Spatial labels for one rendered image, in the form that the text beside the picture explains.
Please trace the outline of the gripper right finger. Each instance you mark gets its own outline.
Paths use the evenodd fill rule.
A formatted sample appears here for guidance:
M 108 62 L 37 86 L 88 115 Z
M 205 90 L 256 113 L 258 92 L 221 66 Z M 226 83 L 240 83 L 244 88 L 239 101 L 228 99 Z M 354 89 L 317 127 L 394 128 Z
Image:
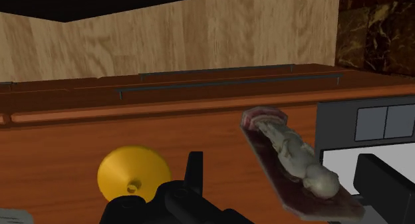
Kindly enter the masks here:
M 415 224 L 415 183 L 374 154 L 358 155 L 353 185 L 388 224 Z

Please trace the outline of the dark grey box with panels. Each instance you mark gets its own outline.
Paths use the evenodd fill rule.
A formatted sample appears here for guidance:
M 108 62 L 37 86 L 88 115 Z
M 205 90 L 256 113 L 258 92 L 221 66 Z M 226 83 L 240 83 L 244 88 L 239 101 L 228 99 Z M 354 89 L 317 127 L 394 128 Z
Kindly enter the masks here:
M 415 95 L 318 103 L 316 157 L 352 195 L 358 195 L 353 179 L 363 153 L 415 183 Z

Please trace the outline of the yellow funnel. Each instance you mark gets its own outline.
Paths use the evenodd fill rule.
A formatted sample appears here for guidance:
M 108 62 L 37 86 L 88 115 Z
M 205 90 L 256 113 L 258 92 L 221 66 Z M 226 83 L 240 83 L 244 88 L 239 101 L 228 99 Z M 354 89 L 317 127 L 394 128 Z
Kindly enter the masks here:
M 100 163 L 97 182 L 107 201 L 137 195 L 151 201 L 157 188 L 172 178 L 164 158 L 144 146 L 123 146 L 110 152 Z

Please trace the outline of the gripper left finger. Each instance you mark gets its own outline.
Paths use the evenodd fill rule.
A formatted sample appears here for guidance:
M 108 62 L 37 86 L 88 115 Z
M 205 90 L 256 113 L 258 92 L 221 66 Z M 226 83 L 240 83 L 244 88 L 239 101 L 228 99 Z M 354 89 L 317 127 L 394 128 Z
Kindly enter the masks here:
M 190 152 L 183 180 L 161 184 L 146 202 L 139 195 L 109 201 L 99 224 L 254 224 L 234 209 L 220 210 L 203 198 L 202 152 Z

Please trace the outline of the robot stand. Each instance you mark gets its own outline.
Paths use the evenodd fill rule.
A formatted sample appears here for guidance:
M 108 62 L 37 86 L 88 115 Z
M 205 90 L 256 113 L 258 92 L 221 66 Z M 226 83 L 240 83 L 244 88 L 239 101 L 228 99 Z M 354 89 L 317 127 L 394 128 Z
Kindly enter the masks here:
M 0 0 L 0 12 L 71 22 L 183 0 Z

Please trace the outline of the grey figure on dark board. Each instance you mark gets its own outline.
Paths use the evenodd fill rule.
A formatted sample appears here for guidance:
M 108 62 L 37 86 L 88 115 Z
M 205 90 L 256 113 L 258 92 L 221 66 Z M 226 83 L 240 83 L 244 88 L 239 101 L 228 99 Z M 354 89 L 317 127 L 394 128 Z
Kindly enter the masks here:
M 304 221 L 358 222 L 364 207 L 341 185 L 337 173 L 315 157 L 312 146 L 287 125 L 278 108 L 243 112 L 240 127 L 282 206 Z

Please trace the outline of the grey flat object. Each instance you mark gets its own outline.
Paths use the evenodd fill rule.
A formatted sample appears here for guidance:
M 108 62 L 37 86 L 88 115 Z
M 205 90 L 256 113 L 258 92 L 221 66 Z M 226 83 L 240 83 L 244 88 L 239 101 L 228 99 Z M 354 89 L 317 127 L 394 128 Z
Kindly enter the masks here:
M 26 210 L 0 208 L 0 224 L 34 224 L 34 220 Z

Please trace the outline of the brown wooden chest of drawers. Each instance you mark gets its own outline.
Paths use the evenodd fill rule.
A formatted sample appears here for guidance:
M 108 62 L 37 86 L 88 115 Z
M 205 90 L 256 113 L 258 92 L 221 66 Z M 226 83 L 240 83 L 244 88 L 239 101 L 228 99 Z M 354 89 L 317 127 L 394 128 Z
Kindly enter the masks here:
M 204 153 L 204 196 L 255 224 L 303 222 L 286 212 L 239 121 L 276 106 L 307 142 L 317 104 L 415 94 L 415 80 L 319 64 L 0 83 L 0 207 L 35 224 L 98 224 L 106 205 L 96 173 L 127 145 L 159 152 L 182 179 L 190 151 Z

